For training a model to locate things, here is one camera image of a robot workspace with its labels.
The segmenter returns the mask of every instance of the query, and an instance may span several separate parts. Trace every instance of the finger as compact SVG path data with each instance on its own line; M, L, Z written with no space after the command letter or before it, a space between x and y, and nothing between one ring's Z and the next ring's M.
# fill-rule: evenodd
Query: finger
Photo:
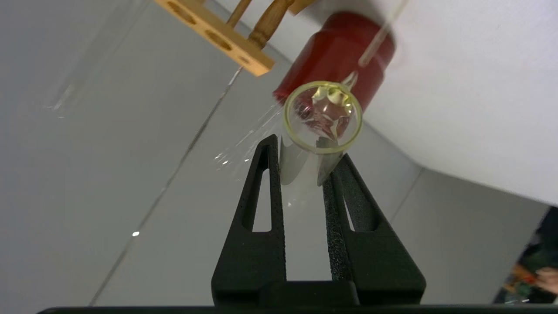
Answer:
M537 286L539 286L540 288L542 288L542 289L544 289L548 292L558 294L558 285L556 285L556 284L548 284L548 283L541 282L541 281L538 281L536 284L537 284Z
M551 268L551 267L543 267L543 268L537 270L537 274L539 274L539 275L553 275L553 274L558 275L558 269Z

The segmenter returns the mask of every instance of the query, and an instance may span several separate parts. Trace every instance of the white wall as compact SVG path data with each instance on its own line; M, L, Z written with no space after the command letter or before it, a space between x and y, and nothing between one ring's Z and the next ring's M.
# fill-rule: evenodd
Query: white wall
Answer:
M490 303L548 206L425 170L392 226L426 278L423 303Z

